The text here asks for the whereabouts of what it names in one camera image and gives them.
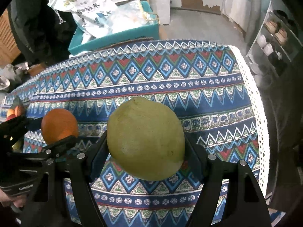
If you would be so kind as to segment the left hand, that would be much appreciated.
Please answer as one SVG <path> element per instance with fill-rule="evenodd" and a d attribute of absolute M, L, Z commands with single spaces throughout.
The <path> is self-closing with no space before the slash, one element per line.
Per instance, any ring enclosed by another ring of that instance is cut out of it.
<path fill-rule="evenodd" d="M 0 202 L 3 207 L 9 207 L 13 204 L 16 208 L 22 208 L 26 203 L 26 199 L 26 195 L 12 197 L 0 190 Z"/>

